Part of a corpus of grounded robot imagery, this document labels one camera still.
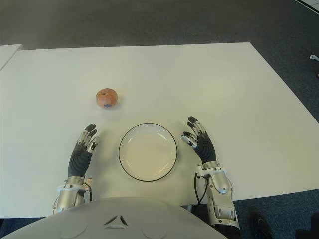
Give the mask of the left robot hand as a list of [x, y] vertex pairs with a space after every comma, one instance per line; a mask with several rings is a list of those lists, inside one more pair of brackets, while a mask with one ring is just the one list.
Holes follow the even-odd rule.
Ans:
[[96, 133], [96, 125], [90, 124], [80, 134], [69, 160], [68, 177], [85, 176], [99, 144], [99, 137], [94, 136]]

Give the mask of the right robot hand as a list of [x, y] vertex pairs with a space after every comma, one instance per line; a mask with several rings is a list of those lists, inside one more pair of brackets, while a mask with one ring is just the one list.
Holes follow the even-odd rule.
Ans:
[[182, 141], [195, 151], [202, 164], [216, 162], [215, 149], [204, 126], [193, 116], [188, 117], [187, 125], [193, 130], [193, 133], [184, 131], [181, 136]]

